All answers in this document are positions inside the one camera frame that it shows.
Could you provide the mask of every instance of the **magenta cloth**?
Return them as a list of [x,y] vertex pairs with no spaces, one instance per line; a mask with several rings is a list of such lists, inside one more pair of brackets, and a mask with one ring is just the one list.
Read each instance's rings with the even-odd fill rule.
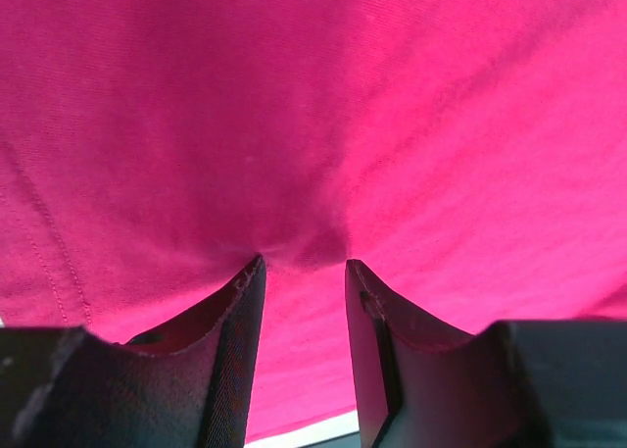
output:
[[627,315],[627,0],[0,0],[0,316],[112,341],[268,262],[248,439],[354,409],[343,269]]

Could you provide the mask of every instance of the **pink fabric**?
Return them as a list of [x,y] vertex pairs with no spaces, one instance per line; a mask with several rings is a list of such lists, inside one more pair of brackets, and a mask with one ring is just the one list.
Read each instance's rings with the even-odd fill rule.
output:
[[471,331],[627,315],[627,0],[1,4],[8,325],[123,341],[262,253],[255,439],[354,408],[348,257]]

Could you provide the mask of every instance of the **white surface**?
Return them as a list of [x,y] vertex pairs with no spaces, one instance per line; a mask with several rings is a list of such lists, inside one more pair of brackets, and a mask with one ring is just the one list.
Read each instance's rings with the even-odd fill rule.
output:
[[349,412],[298,430],[247,443],[247,448],[299,448],[358,431],[357,412]]

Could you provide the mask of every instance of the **black plastic part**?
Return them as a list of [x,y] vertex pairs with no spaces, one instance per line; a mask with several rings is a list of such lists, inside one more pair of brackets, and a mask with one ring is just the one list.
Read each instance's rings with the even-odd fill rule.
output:
[[0,329],[0,446],[243,446],[264,294],[259,258],[127,345]]
[[346,299],[362,447],[627,447],[626,322],[497,322],[471,336],[360,261]]

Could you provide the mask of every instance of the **stitched seam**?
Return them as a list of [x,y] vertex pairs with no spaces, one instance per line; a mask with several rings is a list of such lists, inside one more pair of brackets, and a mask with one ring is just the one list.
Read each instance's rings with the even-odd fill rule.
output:
[[37,247],[37,243],[35,242],[35,239],[32,237],[30,232],[28,232],[28,228],[26,227],[26,224],[24,223],[24,221],[22,221],[22,219],[20,218],[20,215],[18,215],[18,212],[9,207],[9,201],[7,200],[6,195],[4,193],[2,193],[1,191],[0,191],[0,197],[4,201],[5,205],[7,205],[7,207],[9,208],[9,212],[11,212],[13,214],[14,218],[16,219],[18,224],[20,225],[20,228],[24,231],[26,239],[28,239],[28,243],[30,244],[30,247],[32,248],[32,251],[34,252],[35,256],[37,257],[37,261],[39,262],[39,266],[43,269],[44,274],[46,275],[46,278],[48,278],[48,282],[50,283],[50,287],[52,288],[52,293],[54,294],[54,297],[55,297],[55,300],[57,301],[57,304],[59,305],[59,310],[61,311],[61,317],[63,318],[63,322],[64,322],[65,325],[68,325],[68,316],[66,316],[66,311],[63,308],[63,303],[61,302],[61,297],[59,296],[59,291],[57,290],[57,285],[55,284],[55,281],[52,278],[52,274],[50,273],[50,269],[46,265],[46,262],[43,260],[43,256],[41,255],[41,252],[39,252],[39,247]]
[[85,297],[84,297],[84,293],[82,290],[82,284],[80,280],[78,279],[76,271],[72,265],[72,261],[70,260],[70,254],[68,253],[68,248],[66,247],[66,243],[61,238],[61,235],[59,234],[59,231],[57,230],[57,227],[52,218],[52,215],[50,214],[50,211],[44,204],[41,197],[37,194],[34,183],[30,180],[26,172],[20,166],[17,156],[15,154],[15,151],[13,150],[13,147],[9,144],[8,141],[5,141],[4,144],[5,144],[6,151],[9,157],[9,162],[13,164],[13,168],[16,174],[24,183],[25,192],[30,196],[31,200],[34,202],[34,206],[36,207],[36,210],[43,217],[44,221],[48,225],[49,231],[52,232],[52,235],[57,242],[59,250],[61,251],[61,255],[63,256],[64,262],[66,263],[66,266],[68,267],[68,270],[70,271],[70,274],[72,275],[72,281],[78,292],[80,305],[82,307],[83,313],[85,314],[85,318],[87,319],[87,323],[92,324],[91,316],[89,314],[89,310],[87,309],[87,304],[85,302]]

